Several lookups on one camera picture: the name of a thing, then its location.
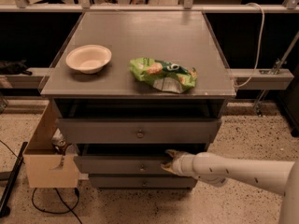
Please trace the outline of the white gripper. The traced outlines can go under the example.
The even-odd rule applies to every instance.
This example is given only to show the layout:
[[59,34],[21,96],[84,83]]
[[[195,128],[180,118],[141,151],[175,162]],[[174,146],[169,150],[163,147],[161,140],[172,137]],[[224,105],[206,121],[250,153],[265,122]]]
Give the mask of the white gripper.
[[193,170],[194,155],[187,152],[178,152],[174,149],[168,149],[166,152],[173,160],[168,163],[162,163],[161,168],[170,174],[179,176],[195,177]]

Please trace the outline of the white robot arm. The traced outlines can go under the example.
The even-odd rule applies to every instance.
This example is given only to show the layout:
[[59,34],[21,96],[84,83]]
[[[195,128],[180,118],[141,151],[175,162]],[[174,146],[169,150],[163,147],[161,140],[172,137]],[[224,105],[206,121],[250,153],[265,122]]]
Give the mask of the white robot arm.
[[215,187],[230,178],[281,195],[278,224],[299,224],[299,161],[240,160],[174,149],[166,153],[172,160],[161,167],[171,174],[192,177]]

